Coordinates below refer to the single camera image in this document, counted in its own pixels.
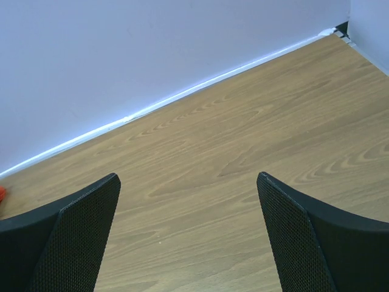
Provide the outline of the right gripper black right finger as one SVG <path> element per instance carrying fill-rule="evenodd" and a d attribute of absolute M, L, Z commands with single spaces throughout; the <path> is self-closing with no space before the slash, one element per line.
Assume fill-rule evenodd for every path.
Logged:
<path fill-rule="evenodd" d="M 283 291 L 388 291 L 388 223 L 301 193 L 266 172 L 258 196 Z"/>

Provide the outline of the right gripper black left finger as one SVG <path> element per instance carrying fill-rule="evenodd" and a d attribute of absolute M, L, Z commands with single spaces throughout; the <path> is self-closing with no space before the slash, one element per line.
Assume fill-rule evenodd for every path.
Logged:
<path fill-rule="evenodd" d="M 120 189 L 111 173 L 1 220 L 1 291 L 93 291 Z"/>

